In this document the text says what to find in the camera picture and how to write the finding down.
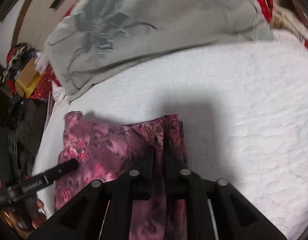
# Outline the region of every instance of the quilted mattress cover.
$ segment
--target quilted mattress cover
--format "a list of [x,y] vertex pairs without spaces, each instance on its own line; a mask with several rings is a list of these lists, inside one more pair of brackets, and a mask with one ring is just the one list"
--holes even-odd
[[[57,165],[64,115],[129,124],[177,113],[190,168],[227,178],[283,234],[308,224],[308,51],[292,34],[277,41],[201,47],[141,63],[63,101],[44,132],[33,174]],[[54,186],[38,192],[47,215]]]

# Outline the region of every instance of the bed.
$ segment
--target bed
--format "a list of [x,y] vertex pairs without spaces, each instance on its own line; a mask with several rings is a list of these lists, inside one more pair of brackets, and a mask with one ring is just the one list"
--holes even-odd
[[[33,174],[57,164],[64,115],[129,124],[164,114],[184,122],[190,169],[227,178],[289,240],[308,225],[308,50],[277,41],[193,48],[140,63],[52,114]],[[51,186],[38,192],[47,216]]]

